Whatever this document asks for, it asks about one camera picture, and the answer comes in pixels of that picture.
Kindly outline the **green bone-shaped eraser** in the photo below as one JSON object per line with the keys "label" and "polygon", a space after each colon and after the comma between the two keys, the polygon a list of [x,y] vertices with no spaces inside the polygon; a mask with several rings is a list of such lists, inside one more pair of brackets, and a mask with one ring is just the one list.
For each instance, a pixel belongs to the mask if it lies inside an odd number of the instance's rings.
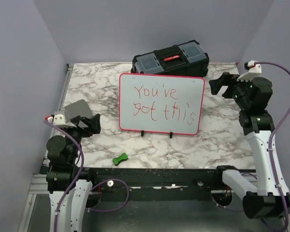
{"label": "green bone-shaped eraser", "polygon": [[122,161],[126,161],[128,159],[128,155],[126,153],[122,153],[120,156],[112,159],[113,164],[115,166],[119,165]]}

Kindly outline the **pink framed whiteboard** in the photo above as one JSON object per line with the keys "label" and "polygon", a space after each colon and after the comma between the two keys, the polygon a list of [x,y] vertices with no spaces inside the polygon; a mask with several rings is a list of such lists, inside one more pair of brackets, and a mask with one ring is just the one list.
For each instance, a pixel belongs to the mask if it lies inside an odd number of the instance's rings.
{"label": "pink framed whiteboard", "polygon": [[119,127],[196,135],[204,90],[201,77],[123,73],[119,77]]}

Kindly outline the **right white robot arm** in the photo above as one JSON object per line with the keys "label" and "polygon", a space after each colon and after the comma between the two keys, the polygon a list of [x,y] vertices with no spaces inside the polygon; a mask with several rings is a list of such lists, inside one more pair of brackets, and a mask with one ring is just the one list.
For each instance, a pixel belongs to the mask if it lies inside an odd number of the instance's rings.
{"label": "right white robot arm", "polygon": [[222,96],[233,99],[239,106],[239,122],[257,174],[254,186],[235,167],[218,166],[219,174],[213,176],[213,185],[217,189],[230,187],[241,198],[244,213],[250,219],[283,217],[285,209],[290,212],[290,190],[275,151],[274,122],[266,110],[273,93],[272,83],[263,77],[241,80],[239,75],[224,72],[218,79],[210,80],[209,85],[212,95],[226,86]]}

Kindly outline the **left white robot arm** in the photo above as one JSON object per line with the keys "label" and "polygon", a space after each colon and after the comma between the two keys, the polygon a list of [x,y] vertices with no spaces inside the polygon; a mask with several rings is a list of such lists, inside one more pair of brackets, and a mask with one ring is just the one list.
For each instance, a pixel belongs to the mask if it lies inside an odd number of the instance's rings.
{"label": "left white robot arm", "polygon": [[46,144],[49,159],[46,181],[51,207],[49,230],[80,232],[89,193],[98,183],[94,171],[84,169],[81,141],[101,132],[100,114],[66,119],[63,113],[58,113],[46,117],[44,122],[61,132]]}

